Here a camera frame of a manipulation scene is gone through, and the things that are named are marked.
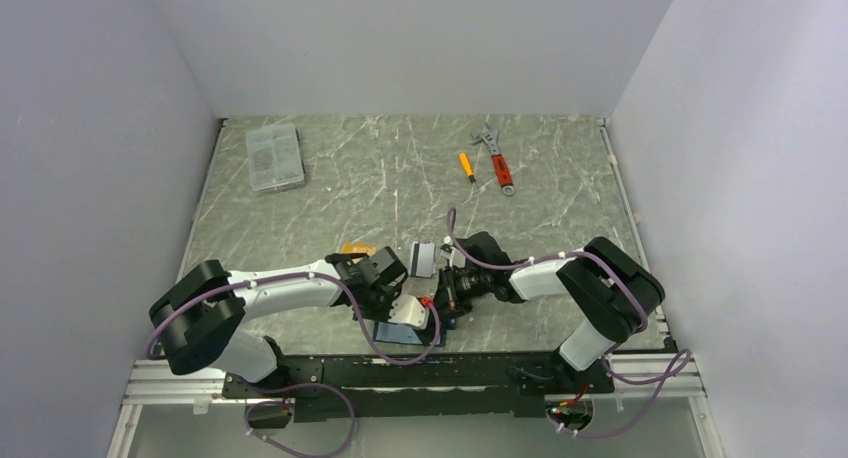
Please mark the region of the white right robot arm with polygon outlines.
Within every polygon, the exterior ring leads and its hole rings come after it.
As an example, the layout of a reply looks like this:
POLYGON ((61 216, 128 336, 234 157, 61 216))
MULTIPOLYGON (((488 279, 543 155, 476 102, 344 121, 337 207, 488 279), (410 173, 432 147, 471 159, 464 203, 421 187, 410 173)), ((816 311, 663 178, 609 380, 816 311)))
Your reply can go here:
POLYGON ((595 237, 572 252, 540 259, 512 260, 487 232, 460 238, 449 246, 452 258, 439 270, 433 303, 443 320, 472 310, 487 294, 511 304, 567 296, 582 322, 556 351, 551 379, 574 393, 590 377, 590 367, 607 352, 647 327, 648 317, 665 300, 660 282, 605 237, 595 237), (460 257, 464 264, 455 264, 460 257))

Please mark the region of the blue leather card holder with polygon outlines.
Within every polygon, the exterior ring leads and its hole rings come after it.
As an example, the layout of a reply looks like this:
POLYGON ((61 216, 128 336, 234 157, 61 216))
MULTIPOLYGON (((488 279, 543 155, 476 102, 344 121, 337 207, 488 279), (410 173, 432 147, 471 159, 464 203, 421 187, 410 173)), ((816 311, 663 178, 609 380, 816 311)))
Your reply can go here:
POLYGON ((428 346, 433 337, 427 330, 416 330, 406 325, 375 322, 372 339, 376 342, 409 346, 428 346))

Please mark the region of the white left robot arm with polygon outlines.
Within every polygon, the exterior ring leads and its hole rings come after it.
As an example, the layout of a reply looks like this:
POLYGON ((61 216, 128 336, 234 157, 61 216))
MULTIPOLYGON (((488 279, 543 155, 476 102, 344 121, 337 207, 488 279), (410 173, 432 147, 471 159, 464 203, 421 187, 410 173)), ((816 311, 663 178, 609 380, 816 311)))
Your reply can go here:
POLYGON ((148 311, 170 371, 216 368, 247 379, 264 398, 287 384, 282 352, 242 325, 299 308, 349 306, 357 318, 385 321, 408 272, 389 247, 374 254, 332 253, 300 267, 264 272, 227 270, 216 259, 196 265, 148 311))

